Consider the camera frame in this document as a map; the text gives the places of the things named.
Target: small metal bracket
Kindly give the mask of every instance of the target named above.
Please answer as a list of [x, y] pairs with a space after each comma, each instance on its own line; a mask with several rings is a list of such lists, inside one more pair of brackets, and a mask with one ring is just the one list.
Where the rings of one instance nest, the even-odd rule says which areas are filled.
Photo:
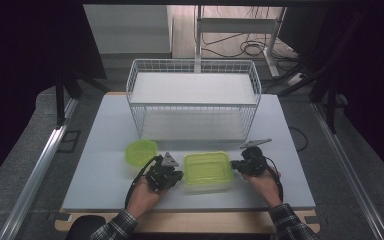
[[260, 145], [263, 143], [268, 143], [271, 141], [272, 141], [271, 138], [267, 138], [267, 139], [263, 139], [263, 140], [253, 140], [253, 141], [249, 141], [248, 143], [241, 145], [240, 148], [243, 149], [243, 148], [254, 147], [254, 146], [257, 146], [257, 145]]
[[174, 160], [174, 158], [170, 155], [170, 153], [166, 152], [164, 155], [163, 161], [161, 162], [161, 166], [164, 167], [178, 167], [179, 163]]

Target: wire basket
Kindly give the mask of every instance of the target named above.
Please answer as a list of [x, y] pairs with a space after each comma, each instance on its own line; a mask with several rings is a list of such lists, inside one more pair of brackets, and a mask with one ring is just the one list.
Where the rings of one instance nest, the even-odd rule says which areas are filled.
[[126, 89], [139, 137], [154, 141], [245, 141], [261, 95], [247, 60], [137, 59]]

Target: person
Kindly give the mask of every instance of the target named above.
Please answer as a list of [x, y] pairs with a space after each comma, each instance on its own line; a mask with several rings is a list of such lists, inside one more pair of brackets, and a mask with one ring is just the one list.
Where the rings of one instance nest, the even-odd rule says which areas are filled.
[[[283, 203], [280, 200], [278, 187], [272, 175], [267, 170], [258, 177], [243, 174], [243, 178], [253, 185], [255, 191], [267, 203], [269, 207], [268, 212], [276, 227], [279, 240], [319, 239], [318, 235], [314, 233], [311, 228], [300, 221], [289, 204]], [[167, 190], [162, 192], [152, 191], [145, 177], [142, 177], [132, 193], [127, 208], [122, 210], [107, 224], [102, 220], [104, 221], [103, 225], [101, 223], [97, 224], [98, 226], [100, 226], [100, 224], [102, 226], [98, 229], [95, 228], [97, 230], [93, 230], [94, 232], [91, 235], [90, 233], [86, 233], [86, 235], [90, 235], [90, 239], [93, 240], [128, 239], [138, 224], [137, 219], [149, 212], [166, 192]]]

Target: white tabletop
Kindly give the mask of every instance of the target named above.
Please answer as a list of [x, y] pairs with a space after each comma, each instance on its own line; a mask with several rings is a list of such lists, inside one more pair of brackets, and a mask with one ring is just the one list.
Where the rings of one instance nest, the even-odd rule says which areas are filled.
[[[295, 210], [315, 207], [298, 154], [295, 150], [279, 100], [262, 95], [249, 140], [273, 139], [260, 145], [282, 173], [284, 202]], [[104, 96], [86, 142], [62, 209], [67, 212], [116, 212], [124, 207], [128, 188], [139, 169], [124, 160], [124, 149], [138, 140], [138, 133], [124, 95]], [[158, 143], [183, 169], [183, 157], [197, 152], [225, 151], [231, 160], [241, 160], [242, 143]], [[235, 172], [230, 187], [217, 192], [191, 192], [181, 180], [155, 207], [161, 211], [237, 211], [267, 209], [251, 185]]]

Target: forearm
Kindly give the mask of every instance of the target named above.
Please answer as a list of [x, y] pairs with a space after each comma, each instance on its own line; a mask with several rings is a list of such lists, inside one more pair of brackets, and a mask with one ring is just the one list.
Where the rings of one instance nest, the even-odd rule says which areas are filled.
[[137, 220], [129, 212], [122, 210], [115, 218], [93, 233], [90, 238], [93, 240], [128, 239], [137, 224]]
[[279, 240], [319, 239], [317, 234], [295, 215], [289, 204], [281, 204], [269, 210]]

